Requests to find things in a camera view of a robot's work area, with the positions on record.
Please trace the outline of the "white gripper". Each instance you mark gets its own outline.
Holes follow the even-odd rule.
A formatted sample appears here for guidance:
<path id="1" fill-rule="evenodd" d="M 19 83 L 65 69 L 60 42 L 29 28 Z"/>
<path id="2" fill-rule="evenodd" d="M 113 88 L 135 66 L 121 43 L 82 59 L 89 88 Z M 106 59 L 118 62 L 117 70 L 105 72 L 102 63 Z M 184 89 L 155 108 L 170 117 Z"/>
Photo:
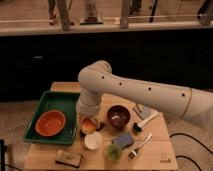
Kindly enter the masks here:
<path id="1" fill-rule="evenodd" d="M 76 104 L 79 114 L 88 117 L 96 116 L 100 111 L 101 96 L 97 93 L 83 89 Z"/>

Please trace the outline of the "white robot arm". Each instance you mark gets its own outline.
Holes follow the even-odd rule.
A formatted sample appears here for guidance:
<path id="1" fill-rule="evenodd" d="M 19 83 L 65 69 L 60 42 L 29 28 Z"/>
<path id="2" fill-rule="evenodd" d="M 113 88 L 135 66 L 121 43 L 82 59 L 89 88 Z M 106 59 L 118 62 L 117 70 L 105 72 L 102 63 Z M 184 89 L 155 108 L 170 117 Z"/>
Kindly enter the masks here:
<path id="1" fill-rule="evenodd" d="M 158 111 L 176 115 L 213 134 L 213 93 L 194 88 L 119 77 L 104 60 L 84 67 L 78 74 L 81 86 L 78 113 L 94 117 L 103 94 L 116 95 Z"/>

